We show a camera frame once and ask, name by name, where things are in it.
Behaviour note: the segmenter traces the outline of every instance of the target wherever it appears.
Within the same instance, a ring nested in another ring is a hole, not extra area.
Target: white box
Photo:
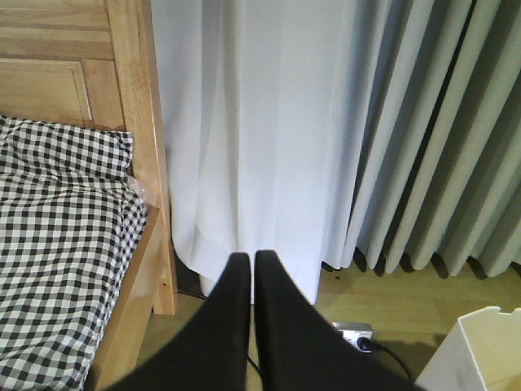
[[[460,317],[416,384],[428,391],[520,391],[521,308],[500,310]]]

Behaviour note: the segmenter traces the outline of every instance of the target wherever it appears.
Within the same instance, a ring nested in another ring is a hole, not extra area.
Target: checkered blanket
[[[0,116],[0,389],[82,389],[146,222],[131,134]]]

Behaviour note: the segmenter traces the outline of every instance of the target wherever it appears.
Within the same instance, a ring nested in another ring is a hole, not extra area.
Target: black cable
[[[360,350],[362,350],[364,352],[372,353],[372,352],[377,352],[377,351],[381,350],[381,351],[389,354],[403,368],[404,372],[407,374],[407,379],[409,379],[409,381],[411,383],[414,382],[413,376],[412,376],[409,368],[405,365],[405,363],[403,361],[401,361],[401,359],[396,354],[394,354],[391,350],[389,350],[385,346],[382,346],[381,344],[378,344],[378,343],[370,340],[369,338],[365,338],[364,336],[362,338],[358,338],[357,345],[358,345],[358,348],[360,348]]]
[[[192,292],[192,291],[188,291],[186,289],[179,289],[179,288],[177,289],[177,292],[179,292],[179,293],[181,293],[182,295],[185,295],[185,296],[192,296],[192,297],[195,297],[197,299],[206,300],[206,296],[205,295],[202,295],[202,294],[197,293],[197,292]],[[250,365],[253,367],[253,369],[255,369],[255,371],[259,374],[259,376],[261,376],[261,369],[255,363],[255,361],[253,361],[253,359],[250,357],[250,355],[247,355],[246,359],[250,363]]]

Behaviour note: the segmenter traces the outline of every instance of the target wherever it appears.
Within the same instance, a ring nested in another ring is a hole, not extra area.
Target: electrical outlet
[[[364,336],[370,340],[374,333],[374,329],[368,323],[333,322],[331,326],[333,326],[333,328],[356,349],[358,349],[358,338],[362,338]]]

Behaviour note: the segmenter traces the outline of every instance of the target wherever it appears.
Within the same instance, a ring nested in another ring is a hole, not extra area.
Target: wooden bed frame
[[[90,371],[104,389],[132,371],[151,308],[173,314],[169,188],[148,0],[0,0],[0,113],[128,130],[152,206]]]

